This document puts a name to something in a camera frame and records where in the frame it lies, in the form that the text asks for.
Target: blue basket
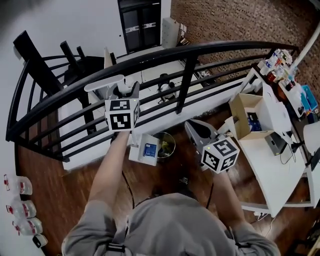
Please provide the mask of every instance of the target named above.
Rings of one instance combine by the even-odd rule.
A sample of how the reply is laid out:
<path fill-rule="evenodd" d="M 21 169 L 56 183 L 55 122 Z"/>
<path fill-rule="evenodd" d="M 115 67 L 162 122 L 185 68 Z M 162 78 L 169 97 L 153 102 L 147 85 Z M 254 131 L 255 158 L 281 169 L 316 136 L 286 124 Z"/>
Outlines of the blue basket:
<path fill-rule="evenodd" d="M 305 91 L 306 97 L 301 93 L 301 102 L 306 111 L 314 111 L 318 107 L 315 96 L 311 92 L 308 85 L 302 85 L 302 89 Z"/>

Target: white cube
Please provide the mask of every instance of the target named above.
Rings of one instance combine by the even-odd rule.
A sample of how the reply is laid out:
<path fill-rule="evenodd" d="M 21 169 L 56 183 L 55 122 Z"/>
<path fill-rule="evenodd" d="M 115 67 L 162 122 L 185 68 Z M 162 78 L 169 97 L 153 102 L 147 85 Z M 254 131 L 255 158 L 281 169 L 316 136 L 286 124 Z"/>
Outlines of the white cube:
<path fill-rule="evenodd" d="M 218 174 L 236 164 L 239 152 L 237 145 L 227 137 L 204 146 L 201 162 Z"/>
<path fill-rule="evenodd" d="M 138 98 L 105 101 L 105 118 L 111 132 L 132 131 L 139 118 Z"/>

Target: black railing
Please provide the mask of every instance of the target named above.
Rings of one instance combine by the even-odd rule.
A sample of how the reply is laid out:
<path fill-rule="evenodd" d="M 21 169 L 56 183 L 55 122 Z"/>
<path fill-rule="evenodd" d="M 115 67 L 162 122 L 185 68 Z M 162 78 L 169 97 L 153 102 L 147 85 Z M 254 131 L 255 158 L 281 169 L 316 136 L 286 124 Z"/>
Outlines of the black railing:
<path fill-rule="evenodd" d="M 196 61 L 198 59 L 198 56 L 200 55 L 213 54 L 213 53 L 226 52 L 226 51 L 235 51 L 235 50 L 247 50 L 247 49 L 270 49 L 270 51 L 267 54 L 239 57 L 234 59 L 226 59 L 226 60 L 222 60 L 214 63 L 196 66 Z M 90 104 L 84 107 L 83 109 L 77 111 L 76 113 L 64 118 L 63 120 L 57 121 L 54 125 L 52 125 L 52 127 L 47 127 L 47 129 L 45 130 L 40 129 L 37 135 L 35 135 L 32 138 L 30 138 L 29 128 L 31 128 L 34 124 L 41 123 L 41 120 L 43 118 L 47 117 L 50 113 L 54 113 L 55 111 L 58 110 L 58 108 L 61 108 L 65 104 L 79 98 L 83 94 L 84 87 L 87 84 L 93 83 L 108 77 L 112 77 L 115 75 L 128 76 L 136 72 L 140 72 L 142 70 L 156 67 L 158 65 L 162 65 L 165 63 L 173 62 L 173 61 L 178 61 L 181 59 L 186 59 L 186 64 L 183 71 L 171 73 L 166 77 L 159 77 L 159 78 L 144 82 L 140 85 L 140 90 L 145 90 L 163 81 L 182 77 L 182 82 L 180 86 L 176 86 L 169 90 L 159 92 L 155 95 L 151 95 L 140 100 L 140 105 L 143 105 L 155 99 L 159 99 L 160 97 L 179 91 L 178 98 L 171 99 L 169 101 L 163 102 L 161 104 L 158 104 L 147 110 L 142 111 L 140 113 L 140 117 L 150 114 L 154 111 L 160 110 L 169 105 L 176 104 L 172 106 L 171 109 L 165 110 L 145 120 L 139 121 L 136 124 L 136 126 L 139 127 L 172 112 L 176 112 L 177 114 L 179 114 L 182 111 L 183 107 L 189 106 L 191 104 L 194 104 L 208 97 L 211 97 L 219 93 L 225 92 L 227 90 L 233 89 L 235 87 L 238 87 L 241 84 L 240 82 L 230 85 L 228 87 L 224 87 L 215 92 L 208 93 L 199 98 L 193 99 L 189 102 L 185 102 L 185 100 L 191 96 L 206 92 L 213 88 L 219 88 L 222 85 L 226 85 L 230 82 L 235 82 L 241 78 L 244 78 L 246 74 L 238 75 L 233 78 L 228 78 L 224 81 L 217 81 L 201 89 L 188 93 L 188 89 L 190 87 L 209 81 L 209 80 L 212 81 L 217 78 L 247 71 L 251 67 L 253 67 L 253 65 L 256 65 L 257 62 L 251 65 L 246 65 L 243 67 L 227 70 L 224 72 L 220 72 L 217 74 L 200 78 L 195 81 L 191 81 L 192 75 L 194 74 L 194 72 L 214 69 L 217 67 L 226 66 L 226 65 L 235 64 L 235 63 L 265 59 L 265 58 L 268 58 L 275 51 L 275 49 L 287 49 L 287 50 L 293 50 L 293 51 L 299 50 L 296 46 L 292 46 L 292 45 L 280 44 L 280 43 L 274 43 L 274 42 L 260 42 L 260 41 L 218 41 L 218 42 L 180 46 L 176 48 L 165 49 L 165 50 L 149 53 L 146 55 L 142 55 L 136 58 L 132 58 L 127 61 L 115 64 L 111 67 L 100 70 L 98 72 L 95 72 L 87 77 L 84 77 L 70 84 L 68 87 L 63 88 L 62 90 L 58 91 L 53 95 L 47 96 L 46 98 L 42 99 L 42 101 L 39 102 L 34 108 L 31 109 L 30 102 L 32 101 L 32 98 L 33 98 L 34 84 L 35 84 L 33 83 L 31 87 L 29 104 L 27 106 L 27 114 L 23 116 L 19 121 L 17 121 L 16 119 L 17 119 L 19 101 L 20 101 L 22 89 L 24 87 L 24 83 L 26 80 L 26 76 L 28 74 L 29 63 L 27 62 L 21 73 L 21 76 L 19 78 L 18 84 L 16 86 L 16 90 L 12 99 L 11 108 L 10 108 L 9 117 L 8 117 L 8 123 L 7 123 L 6 140 L 18 143 L 30 150 L 33 150 L 35 152 L 38 152 L 50 158 L 67 162 L 69 161 L 70 157 L 84 150 L 87 150 L 91 147 L 94 147 L 95 145 L 105 142 L 112 137 L 112 135 L 108 135 L 86 146 L 83 146 L 77 150 L 74 150 L 71 153 L 63 155 L 63 152 L 70 150 L 83 142 L 86 142 L 98 135 L 101 135 L 107 132 L 109 130 L 108 127 L 95 130 L 92 133 L 88 132 L 88 135 L 86 135 L 85 137 L 82 137 L 77 141 L 74 141 L 68 145 L 61 147 L 62 141 L 69 139 L 70 137 L 82 131 L 88 130 L 88 128 L 90 127 L 95 127 L 95 125 L 101 122 L 104 122 L 105 121 L 104 116 L 94 120 L 86 121 L 84 125 L 74 130 L 71 130 L 70 132 L 64 134 L 63 136 L 57 136 L 57 138 L 55 138 L 53 141 L 49 139 L 46 144 L 41 143 L 42 139 L 45 137 L 49 137 L 52 133 L 57 132 L 59 128 L 76 120 L 77 118 L 85 116 L 87 113 L 92 114 L 94 110 L 104 106 L 105 104 L 104 100 L 100 100 L 94 104 Z M 62 56 L 45 57 L 43 59 L 47 61 L 47 60 L 53 60 L 58 58 L 66 58 L 66 56 L 62 55 Z M 53 66 L 50 69 L 53 70 L 55 68 L 58 68 L 58 66 L 62 67 L 66 65 L 67 63 Z"/>

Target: dark brown hardwood floor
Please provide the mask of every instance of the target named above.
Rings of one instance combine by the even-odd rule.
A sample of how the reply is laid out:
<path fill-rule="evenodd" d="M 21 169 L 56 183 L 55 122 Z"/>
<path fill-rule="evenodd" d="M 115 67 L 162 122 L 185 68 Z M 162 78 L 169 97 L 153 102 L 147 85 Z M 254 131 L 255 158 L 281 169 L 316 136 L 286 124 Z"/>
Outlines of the dark brown hardwood floor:
<path fill-rule="evenodd" d="M 201 119 L 218 129 L 229 116 L 230 113 L 223 110 Z M 189 188 L 205 207 L 212 184 L 212 174 L 209 170 L 204 172 L 199 170 L 194 160 L 195 148 L 189 142 L 183 124 L 172 127 L 168 132 L 176 141 L 176 151 L 167 162 L 159 163 L 155 167 L 140 164 L 129 161 L 129 151 L 126 152 L 123 172 L 132 189 L 135 203 L 147 198 L 154 186 L 161 187 L 164 193 L 175 192 L 180 173 L 188 172 Z M 90 187 L 101 160 L 67 173 L 63 170 L 61 162 L 23 147 L 18 148 L 17 157 L 18 174 L 29 177 L 32 182 L 33 195 L 29 198 L 36 206 L 36 216 L 42 221 L 43 234 L 48 239 L 48 244 L 43 251 L 48 256 L 55 256 L 61 252 L 64 237 L 78 222 L 84 211 Z M 242 152 L 228 175 L 241 201 L 265 203 L 255 175 Z M 308 197 L 308 184 L 301 179 L 290 200 L 300 202 Z M 122 179 L 114 206 L 117 226 L 124 223 L 131 208 L 131 195 Z M 216 214 L 215 205 L 212 202 L 209 210 Z M 305 211 L 304 208 L 283 208 L 273 221 L 267 237 L 275 241 L 281 254 L 284 254 L 294 239 L 305 237 L 319 213 L 318 209 Z M 262 235 L 265 236 L 270 230 L 272 220 L 270 216 L 256 221 L 252 212 L 245 211 L 245 217 Z"/>

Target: cardboard box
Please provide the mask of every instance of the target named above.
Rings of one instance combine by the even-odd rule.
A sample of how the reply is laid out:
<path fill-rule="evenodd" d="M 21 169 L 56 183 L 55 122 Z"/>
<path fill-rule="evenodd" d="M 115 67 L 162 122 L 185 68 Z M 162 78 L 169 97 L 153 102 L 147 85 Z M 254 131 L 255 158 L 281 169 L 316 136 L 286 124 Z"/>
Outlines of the cardboard box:
<path fill-rule="evenodd" d="M 234 124 L 238 140 L 263 139 L 274 132 L 271 113 L 264 97 L 239 93 L 229 105 L 232 116 L 238 119 Z M 256 113 L 262 131 L 250 131 L 248 112 Z"/>

